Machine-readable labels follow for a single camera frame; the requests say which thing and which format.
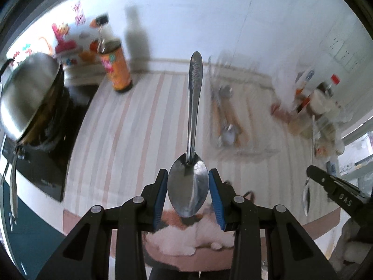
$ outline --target red bottle cap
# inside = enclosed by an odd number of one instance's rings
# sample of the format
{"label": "red bottle cap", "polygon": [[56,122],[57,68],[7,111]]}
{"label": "red bottle cap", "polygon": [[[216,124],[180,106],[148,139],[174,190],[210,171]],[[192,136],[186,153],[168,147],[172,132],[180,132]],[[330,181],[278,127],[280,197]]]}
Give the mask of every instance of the red bottle cap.
{"label": "red bottle cap", "polygon": [[334,83],[335,85],[339,84],[339,82],[341,81],[341,80],[339,79],[339,77],[338,77],[336,74],[333,74],[333,75],[332,75],[331,80],[333,81],[333,83]]}

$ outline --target cabinet door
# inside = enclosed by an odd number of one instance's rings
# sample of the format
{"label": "cabinet door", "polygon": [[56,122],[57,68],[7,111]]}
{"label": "cabinet door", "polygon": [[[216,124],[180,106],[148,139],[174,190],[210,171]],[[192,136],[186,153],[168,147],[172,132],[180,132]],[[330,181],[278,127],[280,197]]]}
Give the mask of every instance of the cabinet door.
{"label": "cabinet door", "polygon": [[4,182],[3,205],[8,241],[14,260],[26,279],[34,280],[64,235],[35,214],[18,198],[18,222],[11,225],[9,185]]}

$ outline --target orange label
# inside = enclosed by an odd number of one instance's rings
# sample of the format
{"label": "orange label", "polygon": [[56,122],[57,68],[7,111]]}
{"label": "orange label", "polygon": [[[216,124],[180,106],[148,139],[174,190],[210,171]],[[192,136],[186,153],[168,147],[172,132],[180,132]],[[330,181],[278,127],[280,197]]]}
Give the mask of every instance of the orange label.
{"label": "orange label", "polygon": [[107,77],[113,83],[113,88],[118,91],[125,89],[131,83],[131,77],[122,48],[119,47],[109,54],[100,54],[99,56],[107,72]]}

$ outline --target gloved hand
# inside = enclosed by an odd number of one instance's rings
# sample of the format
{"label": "gloved hand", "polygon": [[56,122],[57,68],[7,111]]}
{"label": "gloved hand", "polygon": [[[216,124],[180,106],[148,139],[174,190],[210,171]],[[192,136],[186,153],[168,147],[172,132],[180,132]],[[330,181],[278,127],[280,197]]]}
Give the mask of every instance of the gloved hand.
{"label": "gloved hand", "polygon": [[329,259],[340,279],[349,279],[372,247],[372,244],[355,241],[359,230],[360,226],[350,218],[344,224],[342,234]]}

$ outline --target black pants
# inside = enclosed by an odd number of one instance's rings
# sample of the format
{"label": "black pants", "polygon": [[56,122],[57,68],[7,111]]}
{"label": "black pants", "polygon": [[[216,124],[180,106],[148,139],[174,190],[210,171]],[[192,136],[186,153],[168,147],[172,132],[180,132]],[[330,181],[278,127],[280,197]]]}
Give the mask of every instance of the black pants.
{"label": "black pants", "polygon": [[202,272],[181,272],[166,268],[153,268],[149,280],[228,280],[231,270]]}

